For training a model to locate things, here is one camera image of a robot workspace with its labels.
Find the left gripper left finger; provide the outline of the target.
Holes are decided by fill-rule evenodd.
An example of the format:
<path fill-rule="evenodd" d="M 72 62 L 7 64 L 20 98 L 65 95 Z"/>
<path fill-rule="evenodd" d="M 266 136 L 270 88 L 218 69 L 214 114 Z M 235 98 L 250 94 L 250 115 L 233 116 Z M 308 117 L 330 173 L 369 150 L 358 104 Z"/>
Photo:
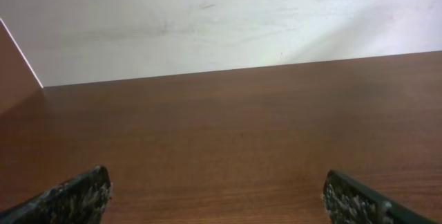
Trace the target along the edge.
<path fill-rule="evenodd" d="M 1 224 L 99 223 L 111 199 L 108 170 L 97 165 L 1 212 Z"/>

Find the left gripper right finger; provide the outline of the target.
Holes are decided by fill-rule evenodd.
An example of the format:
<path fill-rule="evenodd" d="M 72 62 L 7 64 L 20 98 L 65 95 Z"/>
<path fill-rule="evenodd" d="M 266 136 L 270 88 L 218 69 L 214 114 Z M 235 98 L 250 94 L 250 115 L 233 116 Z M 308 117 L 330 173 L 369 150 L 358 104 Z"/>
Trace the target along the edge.
<path fill-rule="evenodd" d="M 337 224 L 436 224 L 341 171 L 328 172 L 322 199 Z"/>

